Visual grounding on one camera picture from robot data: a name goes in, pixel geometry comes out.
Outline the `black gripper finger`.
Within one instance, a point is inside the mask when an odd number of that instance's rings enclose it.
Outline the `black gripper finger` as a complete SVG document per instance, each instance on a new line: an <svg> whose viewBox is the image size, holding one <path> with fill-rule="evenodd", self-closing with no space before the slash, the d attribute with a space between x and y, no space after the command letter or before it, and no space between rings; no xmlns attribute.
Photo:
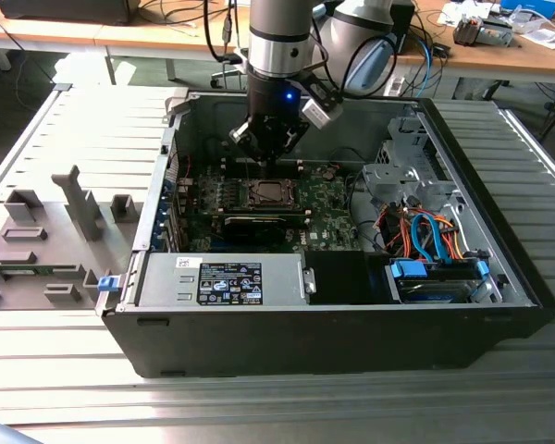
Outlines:
<svg viewBox="0 0 555 444"><path fill-rule="evenodd" d="M265 143L268 163L275 163L282 155L290 153L302 139L310 124L298 120L291 124L278 123L269 131L269 139Z"/></svg>
<svg viewBox="0 0 555 444"><path fill-rule="evenodd" d="M248 117L228 135L253 161L263 163L268 160L268 131L263 117Z"/></svg>

